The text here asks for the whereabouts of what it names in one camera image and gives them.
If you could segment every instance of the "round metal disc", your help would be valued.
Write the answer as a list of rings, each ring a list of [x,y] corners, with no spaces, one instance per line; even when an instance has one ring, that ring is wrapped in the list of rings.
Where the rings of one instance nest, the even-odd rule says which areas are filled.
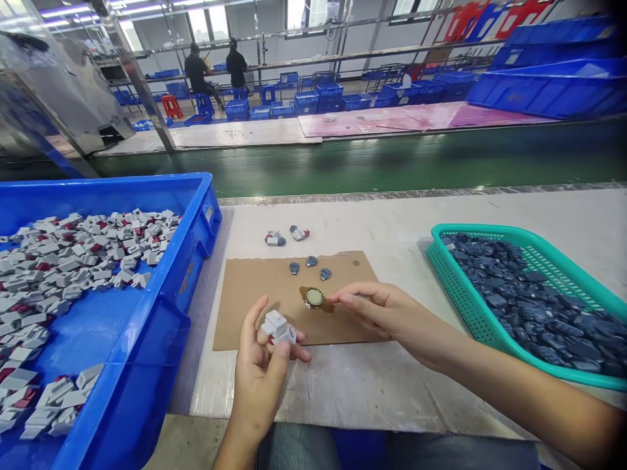
[[[315,287],[312,287],[305,292],[305,299],[312,307],[319,307],[325,303],[325,295]]]

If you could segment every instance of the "green mesh basket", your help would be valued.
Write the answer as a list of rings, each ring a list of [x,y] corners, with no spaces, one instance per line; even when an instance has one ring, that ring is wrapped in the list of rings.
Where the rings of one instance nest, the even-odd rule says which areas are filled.
[[[427,250],[429,261],[476,340],[517,357],[560,379],[612,390],[627,390],[626,379],[548,364],[524,350],[514,341],[442,243],[442,236],[459,232],[470,236],[503,240],[520,247],[530,270],[541,271],[547,277],[548,285],[568,296],[579,297],[593,309],[607,310],[623,321],[627,321],[627,304],[549,242],[527,230],[504,225],[436,225],[431,230],[434,242]]]

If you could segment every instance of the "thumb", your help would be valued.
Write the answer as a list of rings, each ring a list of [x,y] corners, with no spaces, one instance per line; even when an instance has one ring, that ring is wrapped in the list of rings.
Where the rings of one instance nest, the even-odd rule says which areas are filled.
[[[340,294],[342,305],[356,311],[360,315],[378,323],[385,316],[385,309],[362,296],[355,296],[347,292]]]
[[[285,376],[287,375],[290,350],[290,344],[286,341],[281,341],[274,348],[274,352],[270,358],[270,363],[268,364],[265,381],[267,381],[268,386],[273,389],[277,400],[281,394],[281,389],[283,388],[283,383],[285,382]]]

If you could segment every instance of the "cardboard sheet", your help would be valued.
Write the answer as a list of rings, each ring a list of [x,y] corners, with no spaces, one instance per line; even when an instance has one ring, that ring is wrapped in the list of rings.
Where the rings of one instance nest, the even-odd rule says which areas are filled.
[[[289,271],[291,262],[300,264],[298,275]],[[242,319],[263,294],[269,294],[270,301],[257,326],[263,322],[265,313],[278,310],[307,335],[303,343],[306,345],[380,341],[377,334],[364,329],[345,307],[336,305],[333,313],[310,309],[300,293],[301,286],[317,287],[328,296],[354,281],[377,281],[363,251],[318,257],[318,265],[313,268],[308,268],[305,262],[306,258],[227,260],[214,351],[237,349]],[[320,280],[322,268],[331,270],[330,279]]]

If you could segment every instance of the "green conveyor belt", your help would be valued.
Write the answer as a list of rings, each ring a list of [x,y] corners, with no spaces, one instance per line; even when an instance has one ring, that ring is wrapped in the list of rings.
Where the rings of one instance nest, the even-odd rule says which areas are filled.
[[[209,171],[218,197],[594,183],[627,180],[625,128],[618,120],[560,123],[98,157],[91,164],[105,177]],[[2,177],[63,175],[38,164]]]

